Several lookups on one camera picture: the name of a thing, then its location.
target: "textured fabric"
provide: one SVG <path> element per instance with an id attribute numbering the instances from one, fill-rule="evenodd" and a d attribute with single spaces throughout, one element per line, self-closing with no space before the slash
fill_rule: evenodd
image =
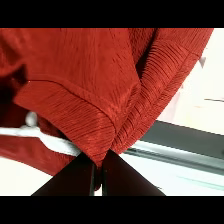
<path id="1" fill-rule="evenodd" d="M 7 83 L 12 94 L 7 102 L 0 99 L 0 112 L 6 114 L 10 103 L 35 111 L 43 132 L 69 139 L 101 166 L 109 148 L 121 153 L 150 128 L 200 58 L 212 31 L 1 29 L 0 84 L 4 81 L 5 88 Z M 7 91 L 0 89 L 0 94 Z M 51 157 L 52 152 L 45 153 Z M 65 165 L 65 158 L 56 154 L 48 165 Z M 22 159 L 28 163 L 26 156 Z M 33 156 L 34 164 L 41 161 Z"/>

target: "red garment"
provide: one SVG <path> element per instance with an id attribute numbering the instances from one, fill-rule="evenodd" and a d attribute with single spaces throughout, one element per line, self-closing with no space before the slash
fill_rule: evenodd
<path id="1" fill-rule="evenodd" d="M 2 28 L 0 116 L 12 111 L 7 108 L 12 102 L 20 111 L 35 111 L 43 131 L 70 139 L 100 166 L 109 148 L 121 153 L 150 128 L 200 58 L 212 31 Z M 65 155 L 51 157 L 47 149 L 45 154 L 51 158 L 49 167 L 65 164 Z M 19 151 L 11 156 L 19 157 Z M 26 156 L 20 160 L 32 165 Z M 41 161 L 33 158 L 33 164 Z"/>

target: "clothing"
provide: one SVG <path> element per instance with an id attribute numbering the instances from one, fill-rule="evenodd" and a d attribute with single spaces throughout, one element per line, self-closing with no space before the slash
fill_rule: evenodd
<path id="1" fill-rule="evenodd" d="M 34 111 L 43 132 L 72 141 L 100 167 L 109 148 L 122 153 L 150 128 L 212 31 L 2 28 L 0 94 L 7 98 L 0 99 L 0 126 L 15 115 L 12 105 L 20 113 L 11 127 L 23 125 L 25 112 Z M 7 139 L 0 137 L 0 144 Z M 49 151 L 49 167 L 65 164 L 67 156 Z M 24 163 L 26 154 L 33 156 L 29 152 L 23 152 Z M 18 160 L 20 153 L 11 158 Z M 42 156 L 29 158 L 29 165 L 40 164 Z"/>

